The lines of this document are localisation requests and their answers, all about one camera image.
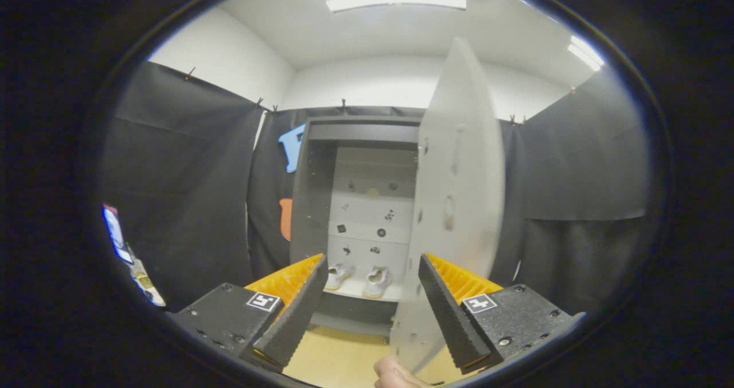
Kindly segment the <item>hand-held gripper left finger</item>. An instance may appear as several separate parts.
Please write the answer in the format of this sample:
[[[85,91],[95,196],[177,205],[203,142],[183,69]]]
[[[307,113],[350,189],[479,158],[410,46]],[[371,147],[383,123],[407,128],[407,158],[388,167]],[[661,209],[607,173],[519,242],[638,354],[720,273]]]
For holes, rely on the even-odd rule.
[[[316,254],[254,283],[222,283],[170,319],[193,339],[233,361],[274,373],[291,362],[328,278]]]

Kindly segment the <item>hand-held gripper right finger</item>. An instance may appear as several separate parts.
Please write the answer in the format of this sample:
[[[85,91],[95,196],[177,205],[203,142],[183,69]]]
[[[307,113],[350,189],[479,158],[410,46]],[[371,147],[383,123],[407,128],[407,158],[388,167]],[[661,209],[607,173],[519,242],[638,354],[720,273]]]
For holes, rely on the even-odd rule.
[[[571,315],[526,284],[500,287],[432,254],[419,279],[455,366],[464,374],[518,362],[571,333]]]

